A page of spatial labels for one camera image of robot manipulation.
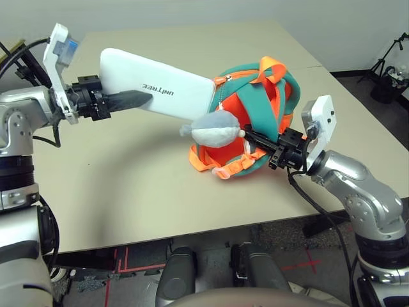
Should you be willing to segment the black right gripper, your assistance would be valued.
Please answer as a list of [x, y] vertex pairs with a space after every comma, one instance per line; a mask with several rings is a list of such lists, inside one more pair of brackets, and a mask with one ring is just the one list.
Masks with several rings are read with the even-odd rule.
[[272, 169], [302, 168], [303, 150], [306, 145], [306, 139], [303, 136], [301, 132], [287, 128], [279, 135], [276, 142], [253, 130], [245, 131], [245, 139], [248, 142], [268, 155], [272, 155], [269, 160], [269, 167]]

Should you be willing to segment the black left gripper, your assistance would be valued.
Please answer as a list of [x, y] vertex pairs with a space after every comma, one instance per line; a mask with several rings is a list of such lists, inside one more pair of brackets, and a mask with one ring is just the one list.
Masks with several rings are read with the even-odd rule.
[[141, 107], [152, 99], [152, 94], [137, 90], [121, 91], [105, 95], [97, 75], [78, 77], [72, 84], [70, 98], [77, 107], [78, 115], [93, 121], [108, 119], [110, 112]]

